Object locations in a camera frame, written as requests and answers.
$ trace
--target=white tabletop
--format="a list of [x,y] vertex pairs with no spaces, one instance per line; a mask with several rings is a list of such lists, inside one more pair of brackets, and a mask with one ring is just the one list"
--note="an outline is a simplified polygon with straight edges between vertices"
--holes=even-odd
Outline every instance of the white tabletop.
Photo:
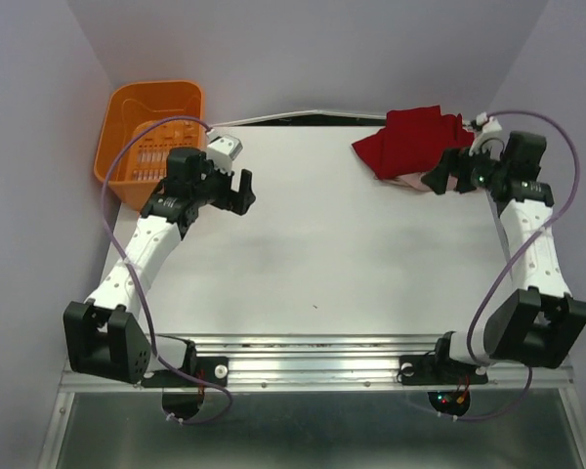
[[[148,295],[157,332],[437,334],[466,327],[504,264],[484,193],[375,181],[370,127],[231,127],[254,173],[243,217],[200,210]],[[127,242],[138,214],[122,205]],[[114,249],[106,259],[117,259]],[[500,288],[491,306],[509,293]],[[143,315],[140,323],[145,327]]]

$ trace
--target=pink cloth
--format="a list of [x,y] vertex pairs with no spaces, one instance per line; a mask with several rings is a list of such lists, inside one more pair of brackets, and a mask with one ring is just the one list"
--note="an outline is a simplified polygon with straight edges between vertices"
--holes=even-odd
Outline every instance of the pink cloth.
[[[405,188],[415,189],[420,192],[430,192],[431,189],[421,182],[421,177],[426,173],[412,173],[404,174],[398,178],[387,181],[387,183],[395,184],[396,186],[402,186]],[[453,176],[449,176],[447,181],[447,191],[453,191],[456,188],[458,180]]]

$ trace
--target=white table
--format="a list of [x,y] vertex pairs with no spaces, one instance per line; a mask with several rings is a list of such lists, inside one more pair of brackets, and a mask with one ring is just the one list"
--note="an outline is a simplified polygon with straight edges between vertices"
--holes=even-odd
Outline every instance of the white table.
[[[243,217],[201,209],[148,295],[157,332],[442,334],[467,326],[504,265],[483,192],[436,196],[374,180],[351,143],[376,128],[222,130],[242,141],[235,169],[254,173],[257,200]],[[122,205],[121,242],[137,218]],[[111,247],[106,272],[116,259]],[[497,298],[508,293],[504,284]]]
[[[204,207],[148,300],[158,332],[195,340],[200,356],[230,359],[235,406],[221,425],[179,428],[161,416],[160,389],[67,366],[44,460],[220,467],[225,454],[240,461],[235,467],[586,468],[567,363],[537,369],[529,402],[483,426],[459,428],[413,409],[408,396],[425,405],[426,389],[397,382],[398,357],[466,327],[503,267],[483,193],[438,197],[374,181],[350,144],[376,129],[225,130],[245,146],[236,167],[254,172],[257,201],[244,217]],[[122,242],[137,217],[121,207]],[[111,249],[106,271],[116,258]],[[492,308],[509,285],[499,293]],[[162,355],[183,356],[179,344],[168,340]],[[473,414],[505,405],[524,385],[519,364],[488,375]],[[221,408],[220,394],[207,397]]]

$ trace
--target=white wall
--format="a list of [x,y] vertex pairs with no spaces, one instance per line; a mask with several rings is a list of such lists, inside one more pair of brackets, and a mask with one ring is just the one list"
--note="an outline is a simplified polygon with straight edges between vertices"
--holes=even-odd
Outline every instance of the white wall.
[[[573,207],[554,227],[565,278],[575,297],[586,300],[586,0],[550,0],[490,110],[521,107],[557,118],[573,137],[582,162],[582,180]],[[552,184],[559,206],[568,195],[572,165],[562,139],[527,119],[503,118],[513,129],[545,131],[549,149],[540,179]],[[586,329],[572,361],[586,415]]]
[[63,309],[102,269],[91,167],[109,91],[63,0],[0,0],[0,469],[36,466]]
[[212,122],[489,103],[546,0],[67,0],[114,84],[200,83]]

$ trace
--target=red towel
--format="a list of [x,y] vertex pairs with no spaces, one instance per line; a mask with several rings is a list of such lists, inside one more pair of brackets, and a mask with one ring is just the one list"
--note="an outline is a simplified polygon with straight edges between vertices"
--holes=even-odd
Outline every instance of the red towel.
[[352,144],[378,179],[430,171],[445,149],[469,147],[473,134],[462,128],[462,116],[441,115],[440,106],[392,110],[377,134]]

